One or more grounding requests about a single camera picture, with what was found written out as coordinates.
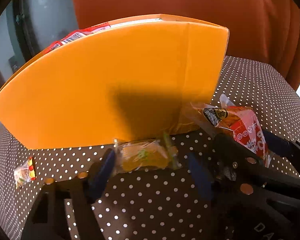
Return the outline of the green framed glass door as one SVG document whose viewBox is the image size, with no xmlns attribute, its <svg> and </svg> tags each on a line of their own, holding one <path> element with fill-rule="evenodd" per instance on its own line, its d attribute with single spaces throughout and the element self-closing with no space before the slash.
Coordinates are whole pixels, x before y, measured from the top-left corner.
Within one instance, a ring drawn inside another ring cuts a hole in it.
<svg viewBox="0 0 300 240">
<path fill-rule="evenodd" d="M 0 88 L 27 61 L 77 28 L 73 0 L 10 0 L 0 15 Z"/>
</svg>

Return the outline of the red cartoon face snack bag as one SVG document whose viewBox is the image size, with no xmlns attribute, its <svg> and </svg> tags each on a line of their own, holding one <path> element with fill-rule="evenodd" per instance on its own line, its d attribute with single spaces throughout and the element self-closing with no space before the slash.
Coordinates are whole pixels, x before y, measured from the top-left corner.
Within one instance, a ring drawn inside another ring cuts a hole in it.
<svg viewBox="0 0 300 240">
<path fill-rule="evenodd" d="M 106 23 L 94 25 L 92 27 L 74 30 L 71 33 L 69 33 L 68 35 L 66 35 L 66 37 L 64 37 L 58 41 L 52 42 L 46 49 L 43 50 L 43 52 L 45 54 L 49 53 L 50 51 L 55 50 L 65 44 L 72 42 L 72 41 L 75 41 L 77 39 L 86 37 L 88 35 L 98 32 L 98 31 L 106 30 L 109 28 L 110 28 L 110 24 L 108 22 L 106 22 Z"/>
</svg>

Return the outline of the orange curtain right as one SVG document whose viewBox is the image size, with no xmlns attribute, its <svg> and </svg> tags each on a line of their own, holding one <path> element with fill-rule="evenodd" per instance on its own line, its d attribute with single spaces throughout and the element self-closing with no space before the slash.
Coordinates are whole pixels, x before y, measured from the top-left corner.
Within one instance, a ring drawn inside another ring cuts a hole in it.
<svg viewBox="0 0 300 240">
<path fill-rule="evenodd" d="M 300 8 L 293 0 L 73 0 L 78 26 L 170 14 L 227 27 L 227 54 L 272 65 L 300 86 Z"/>
</svg>

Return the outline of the red spicy strips clear packet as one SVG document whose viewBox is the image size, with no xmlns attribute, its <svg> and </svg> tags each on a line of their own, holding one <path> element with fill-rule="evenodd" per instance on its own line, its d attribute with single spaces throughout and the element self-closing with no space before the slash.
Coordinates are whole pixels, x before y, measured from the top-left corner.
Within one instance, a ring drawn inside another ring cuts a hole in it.
<svg viewBox="0 0 300 240">
<path fill-rule="evenodd" d="M 230 135 L 235 142 L 261 158 L 265 167 L 269 167 L 271 153 L 253 109 L 236 106 L 225 94 L 221 94 L 219 101 L 220 107 L 192 102 L 189 117 L 212 137 L 218 133 Z"/>
</svg>

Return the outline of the small clear yellow candy packet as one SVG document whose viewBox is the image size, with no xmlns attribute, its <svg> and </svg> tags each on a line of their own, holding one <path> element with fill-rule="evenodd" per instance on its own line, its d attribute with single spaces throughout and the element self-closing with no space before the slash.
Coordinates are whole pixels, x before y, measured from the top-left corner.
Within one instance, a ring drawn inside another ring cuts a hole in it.
<svg viewBox="0 0 300 240">
<path fill-rule="evenodd" d="M 116 173 L 139 170 L 177 170 L 182 167 L 178 159 L 178 149 L 165 132 L 158 139 L 130 142 L 114 140 L 116 152 Z"/>
</svg>

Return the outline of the orange cardboard box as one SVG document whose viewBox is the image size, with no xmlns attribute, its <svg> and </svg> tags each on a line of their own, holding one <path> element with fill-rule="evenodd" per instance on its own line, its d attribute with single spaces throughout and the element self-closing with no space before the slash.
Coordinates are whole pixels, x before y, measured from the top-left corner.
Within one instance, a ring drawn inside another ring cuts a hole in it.
<svg viewBox="0 0 300 240">
<path fill-rule="evenodd" d="M 24 64 L 0 89 L 0 122 L 29 149 L 110 144 L 196 129 L 183 110 L 209 103 L 229 29 L 152 14 L 108 22 Z"/>
</svg>

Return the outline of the small red yellow candy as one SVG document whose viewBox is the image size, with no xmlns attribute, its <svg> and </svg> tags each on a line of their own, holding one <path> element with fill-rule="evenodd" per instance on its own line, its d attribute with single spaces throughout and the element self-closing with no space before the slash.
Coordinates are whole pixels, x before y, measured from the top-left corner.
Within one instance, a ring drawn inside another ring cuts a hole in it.
<svg viewBox="0 0 300 240">
<path fill-rule="evenodd" d="M 15 187 L 18 189 L 25 184 L 37 179 L 33 157 L 29 157 L 25 163 L 18 166 L 14 171 Z"/>
</svg>

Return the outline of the brown polka dot tablecloth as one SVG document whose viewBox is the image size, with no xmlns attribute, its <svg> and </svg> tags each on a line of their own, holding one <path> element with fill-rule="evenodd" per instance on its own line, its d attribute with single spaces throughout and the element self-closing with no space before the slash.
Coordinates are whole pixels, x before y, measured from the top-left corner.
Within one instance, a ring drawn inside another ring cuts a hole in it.
<svg viewBox="0 0 300 240">
<path fill-rule="evenodd" d="M 12 239 L 300 239 L 300 99 L 227 56 L 61 57 L 0 91 Z"/>
</svg>

